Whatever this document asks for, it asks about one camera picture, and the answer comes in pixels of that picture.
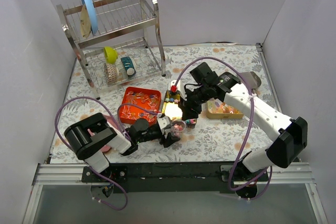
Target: black metal bar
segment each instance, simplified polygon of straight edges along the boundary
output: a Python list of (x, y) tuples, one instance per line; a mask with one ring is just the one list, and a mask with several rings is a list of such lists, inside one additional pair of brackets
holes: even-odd
[[(222, 181), (221, 165), (232, 166), (233, 162), (178, 162), (178, 163), (118, 163), (110, 164), (104, 174), (112, 177), (127, 192), (142, 191), (218, 191), (232, 193), (227, 182)], [(121, 178), (116, 171), (125, 171)], [(83, 169), (82, 182), (102, 182), (97, 176), (87, 176), (90, 170)], [(258, 181), (267, 181), (265, 174)]]

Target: dish rack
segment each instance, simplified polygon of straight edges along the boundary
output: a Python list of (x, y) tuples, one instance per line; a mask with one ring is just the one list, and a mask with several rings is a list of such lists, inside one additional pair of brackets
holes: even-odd
[[(97, 99), (105, 91), (118, 88), (122, 84), (130, 84), (161, 73), (166, 75), (165, 55), (162, 47), (159, 22), (159, 6), (157, 0), (93, 0), (98, 20), (98, 32), (88, 38), (81, 37), (80, 12), (82, 5), (63, 9), (57, 5), (63, 31), (74, 50), (83, 69), (86, 79)], [(161, 55), (161, 65), (148, 46), (147, 27), (155, 26), (156, 39)], [(125, 41), (112, 46), (118, 52), (115, 66), (119, 70), (117, 82), (108, 85), (104, 76), (103, 65), (106, 62), (103, 48), (92, 50), (88, 47), (115, 39), (119, 36), (143, 30), (143, 37)], [(136, 74), (128, 78), (120, 61), (121, 57), (129, 56), (135, 66)]]

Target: cable tie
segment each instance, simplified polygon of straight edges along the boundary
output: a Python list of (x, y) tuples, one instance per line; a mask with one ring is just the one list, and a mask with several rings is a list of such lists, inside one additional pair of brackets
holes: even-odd
[(251, 95), (248, 96), (248, 100), (250, 101), (251, 99), (254, 99), (254, 97), (256, 97), (257, 94), (253, 93)]

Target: red tray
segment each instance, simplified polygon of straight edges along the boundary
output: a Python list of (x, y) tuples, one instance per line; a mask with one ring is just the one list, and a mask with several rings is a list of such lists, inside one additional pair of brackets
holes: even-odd
[[(147, 110), (159, 111), (161, 105), (161, 93), (158, 90), (128, 87), (125, 90), (122, 104), (133, 103)], [(156, 116), (151, 117), (148, 113), (134, 106), (124, 106), (119, 111), (122, 123), (133, 124), (141, 117), (145, 118), (149, 125), (156, 123)]]

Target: cup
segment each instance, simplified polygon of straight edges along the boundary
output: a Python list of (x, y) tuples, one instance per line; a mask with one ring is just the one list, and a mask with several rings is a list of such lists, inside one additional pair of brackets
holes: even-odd
[(119, 71), (115, 64), (104, 63), (104, 74), (108, 85), (115, 83), (118, 79)]
[(174, 120), (172, 122), (172, 127), (170, 128), (170, 131), (173, 136), (177, 136), (179, 138), (182, 138), (183, 132), (186, 129), (187, 125), (184, 121), (181, 120)]

